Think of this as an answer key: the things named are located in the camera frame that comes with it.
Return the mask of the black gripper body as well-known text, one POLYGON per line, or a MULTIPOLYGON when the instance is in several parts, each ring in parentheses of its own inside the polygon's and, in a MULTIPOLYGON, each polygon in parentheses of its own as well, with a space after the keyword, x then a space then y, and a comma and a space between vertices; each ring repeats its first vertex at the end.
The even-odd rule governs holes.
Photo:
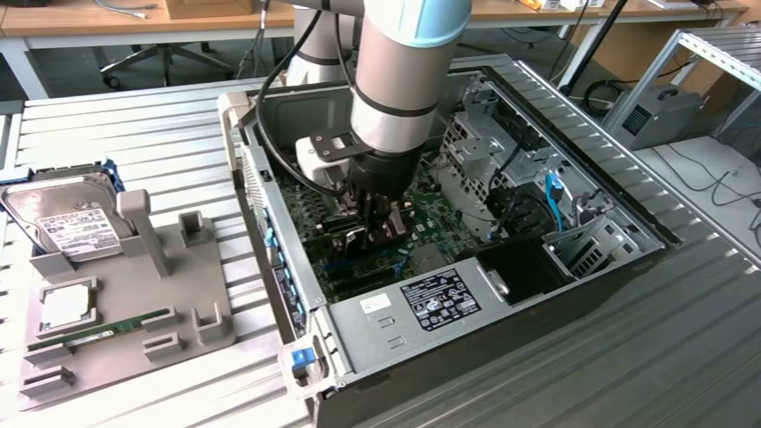
POLYGON ((353 187, 365 193, 401 199, 413 182, 418 164, 418 151, 393 156, 367 152, 349 160, 347 179, 353 187))

